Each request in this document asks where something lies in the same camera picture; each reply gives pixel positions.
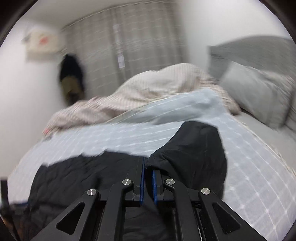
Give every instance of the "gray curtain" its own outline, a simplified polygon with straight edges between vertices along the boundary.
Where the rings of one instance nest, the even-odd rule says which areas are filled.
[[[84,68],[86,97],[110,95],[138,73],[183,63],[178,28],[170,1],[116,6],[66,26],[67,51]]]

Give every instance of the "blue strip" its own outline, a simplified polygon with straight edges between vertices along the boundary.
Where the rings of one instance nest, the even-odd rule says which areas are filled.
[[[144,199],[144,186],[145,186],[144,174],[145,174],[145,158],[143,157],[141,185],[140,185],[140,205],[142,205],[143,199]]]
[[[156,186],[156,177],[155,177],[155,171],[152,171],[152,185],[153,185],[153,199],[154,204],[157,205],[157,186]]]

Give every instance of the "white wall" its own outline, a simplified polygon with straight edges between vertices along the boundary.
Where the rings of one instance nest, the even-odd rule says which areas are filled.
[[[252,35],[291,38],[259,0],[177,0],[189,61],[207,70],[207,46]]]
[[[58,83],[59,57],[32,60],[22,42],[38,28],[58,29],[21,18],[0,48],[0,176],[7,176],[42,136],[49,118],[65,107]]]

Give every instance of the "silver bolt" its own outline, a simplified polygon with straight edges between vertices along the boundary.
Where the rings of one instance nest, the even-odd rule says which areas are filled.
[[[173,184],[175,184],[175,180],[174,180],[174,179],[171,179],[171,178],[167,179],[165,182],[166,182],[166,184],[168,184],[168,185],[173,185]]]
[[[124,180],[122,181],[122,184],[123,184],[123,185],[130,185],[130,184],[131,184],[131,180],[129,180],[129,179],[124,179]]]
[[[93,195],[96,194],[96,190],[95,190],[95,189],[89,189],[89,190],[87,191],[87,194],[88,194],[89,196],[93,196]]]
[[[208,189],[208,188],[203,188],[202,189],[202,194],[204,194],[204,195],[209,195],[210,194],[210,189]]]

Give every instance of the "mattress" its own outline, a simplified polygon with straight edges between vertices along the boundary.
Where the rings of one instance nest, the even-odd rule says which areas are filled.
[[[296,219],[296,177],[281,158],[227,113],[210,89],[129,111],[106,124],[65,131],[38,143],[8,179],[10,202],[25,202],[41,164],[104,150],[150,156],[186,120],[218,128],[228,161],[223,200],[268,241],[282,240]]]
[[[248,112],[242,112],[236,118],[278,152],[289,167],[296,170],[296,138],[293,131],[286,126],[278,130],[271,129]]]

